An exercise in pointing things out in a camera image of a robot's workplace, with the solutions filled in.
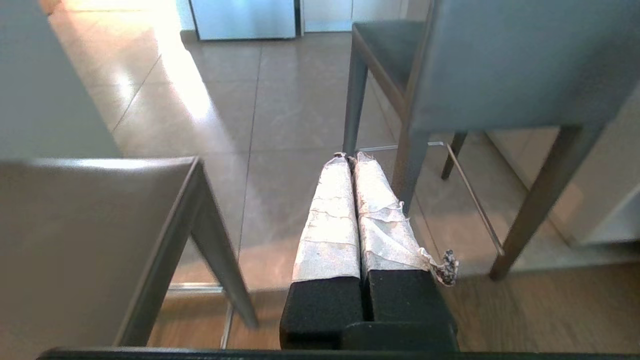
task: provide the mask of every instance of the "floor grout line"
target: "floor grout line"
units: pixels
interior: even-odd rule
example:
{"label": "floor grout line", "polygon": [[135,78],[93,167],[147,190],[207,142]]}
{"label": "floor grout line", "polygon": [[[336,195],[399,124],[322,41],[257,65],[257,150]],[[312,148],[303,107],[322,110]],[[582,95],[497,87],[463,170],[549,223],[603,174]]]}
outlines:
{"label": "floor grout line", "polygon": [[154,64],[151,66],[151,69],[149,69],[149,71],[147,72],[147,75],[145,76],[145,79],[140,83],[140,86],[138,86],[136,91],[133,93],[133,96],[131,97],[131,100],[129,101],[129,104],[127,105],[127,108],[122,113],[122,116],[120,116],[120,120],[118,120],[118,122],[116,123],[116,126],[114,126],[113,129],[111,130],[111,134],[112,135],[116,131],[116,129],[118,128],[120,123],[122,123],[122,120],[124,119],[124,115],[126,115],[127,111],[129,111],[129,108],[131,107],[131,104],[133,103],[133,100],[135,100],[136,96],[138,96],[138,93],[140,92],[140,89],[142,89],[142,85],[144,85],[147,82],[147,78],[149,77],[149,74],[151,74],[151,72],[153,71],[154,67],[156,67],[156,64],[158,64],[158,61],[160,61],[160,57],[161,56],[162,56],[161,54],[158,55],[158,58],[156,59],[156,62],[154,62]]}
{"label": "floor grout line", "polygon": [[[251,135],[249,137],[249,151],[246,160],[246,176],[244,177],[244,201],[242,205],[242,216],[240,217],[240,239],[238,239],[238,247],[236,249],[236,261],[238,262],[238,267],[240,267],[240,248],[242,247],[242,235],[244,228],[244,212],[246,210],[246,194],[249,189],[249,166],[251,165],[251,144],[253,142],[253,125],[255,123],[255,107],[258,102],[258,84],[260,81],[260,61],[262,60],[262,47],[260,47],[260,55],[258,56],[258,76],[255,80],[255,95],[253,98],[253,117],[251,120]],[[235,315],[235,311],[230,302],[227,302],[227,315],[225,319],[225,328],[223,331],[223,337],[220,339],[220,348],[226,349],[230,336],[231,336],[231,328],[233,326],[233,317]]]}

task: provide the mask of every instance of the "wall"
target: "wall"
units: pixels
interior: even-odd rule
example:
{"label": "wall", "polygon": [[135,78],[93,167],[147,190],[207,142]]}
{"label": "wall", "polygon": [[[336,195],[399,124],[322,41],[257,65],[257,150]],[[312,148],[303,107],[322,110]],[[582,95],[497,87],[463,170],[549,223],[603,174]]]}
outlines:
{"label": "wall", "polygon": [[119,155],[38,1],[3,1],[0,158]]}

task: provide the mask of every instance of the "beige floor tile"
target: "beige floor tile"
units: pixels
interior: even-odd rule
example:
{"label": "beige floor tile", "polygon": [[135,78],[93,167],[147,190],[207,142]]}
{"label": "beige floor tile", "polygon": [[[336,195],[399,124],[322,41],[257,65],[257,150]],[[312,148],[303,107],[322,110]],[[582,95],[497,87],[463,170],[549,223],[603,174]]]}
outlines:
{"label": "beige floor tile", "polygon": [[78,40],[82,34],[90,32],[100,20],[99,12],[65,12],[56,10],[48,16],[51,29],[62,44]]}
{"label": "beige floor tile", "polygon": [[154,25],[152,12],[97,12],[98,21],[91,31],[79,34],[84,41],[99,41],[117,38],[132,39],[149,31]]}
{"label": "beige floor tile", "polygon": [[127,156],[249,150],[254,81],[145,84],[113,136]]}
{"label": "beige floor tile", "polygon": [[351,34],[309,34],[291,41],[266,42],[260,58],[261,79],[346,78]]}
{"label": "beige floor tile", "polygon": [[[252,149],[342,149],[345,78],[295,78],[258,83]],[[358,146],[394,140],[370,88],[365,95]]]}
{"label": "beige floor tile", "polygon": [[65,50],[85,86],[142,84],[160,57],[160,46],[151,35],[78,40]]}
{"label": "beige floor tile", "polygon": [[93,103],[95,103],[110,131],[119,123],[122,115],[124,115],[136,95],[138,88],[139,86],[137,85],[128,84],[91,86],[87,88]]}
{"label": "beige floor tile", "polygon": [[204,81],[258,79],[259,43],[199,42],[189,44],[186,49]]}
{"label": "beige floor tile", "polygon": [[285,288],[322,166],[331,149],[252,152],[240,265],[250,289]]}
{"label": "beige floor tile", "polygon": [[160,56],[149,72],[145,84],[152,83],[192,83],[203,81],[200,71],[189,51],[177,49]]}
{"label": "beige floor tile", "polygon": [[[202,159],[231,244],[237,253],[249,154],[204,154]],[[172,282],[217,282],[191,239],[182,252]]]}

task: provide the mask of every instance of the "tile floor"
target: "tile floor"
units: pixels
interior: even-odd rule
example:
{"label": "tile floor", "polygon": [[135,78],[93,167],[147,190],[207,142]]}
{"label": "tile floor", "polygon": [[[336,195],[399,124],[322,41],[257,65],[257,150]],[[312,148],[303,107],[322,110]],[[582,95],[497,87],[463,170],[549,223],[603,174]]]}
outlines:
{"label": "tile floor", "polygon": [[[150,11],[57,10],[49,21],[124,156],[200,155],[249,288],[288,287],[317,175],[342,144],[350,34],[183,45]],[[358,146],[393,144],[398,131],[370,81]],[[395,152],[376,156],[390,175]],[[485,274],[493,245],[461,179],[439,179],[444,160],[434,149],[424,162],[413,227],[431,252],[454,249],[462,275]],[[467,141],[461,163],[504,239],[524,187],[482,134]],[[547,222],[515,270],[638,258],[633,244],[569,248]],[[175,281],[211,280],[189,244]]]}

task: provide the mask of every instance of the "white cabinet door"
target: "white cabinet door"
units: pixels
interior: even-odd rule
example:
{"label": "white cabinet door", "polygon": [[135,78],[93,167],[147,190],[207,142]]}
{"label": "white cabinet door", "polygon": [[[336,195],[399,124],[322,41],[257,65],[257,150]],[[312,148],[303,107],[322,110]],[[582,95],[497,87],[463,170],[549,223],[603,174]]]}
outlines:
{"label": "white cabinet door", "polygon": [[304,0],[305,31],[351,31],[350,0]]}
{"label": "white cabinet door", "polygon": [[201,40],[296,37],[291,0],[191,0]]}
{"label": "white cabinet door", "polygon": [[400,0],[353,0],[353,21],[393,20],[400,18]]}

